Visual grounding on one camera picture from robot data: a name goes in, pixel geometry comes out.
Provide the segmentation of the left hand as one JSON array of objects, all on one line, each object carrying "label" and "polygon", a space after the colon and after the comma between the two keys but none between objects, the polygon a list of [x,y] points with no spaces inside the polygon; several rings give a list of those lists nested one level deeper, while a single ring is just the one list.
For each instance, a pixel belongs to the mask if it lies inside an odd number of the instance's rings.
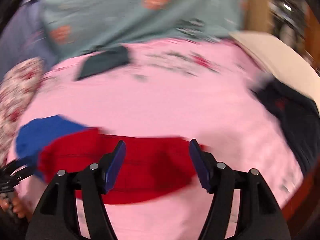
[{"label": "left hand", "polygon": [[[17,196],[15,196],[11,200],[11,203],[12,203],[12,211],[18,216],[18,218],[23,218],[26,216],[25,207]],[[9,206],[10,204],[7,200],[1,199],[1,208],[3,209],[3,211],[6,212],[9,209]]]}]

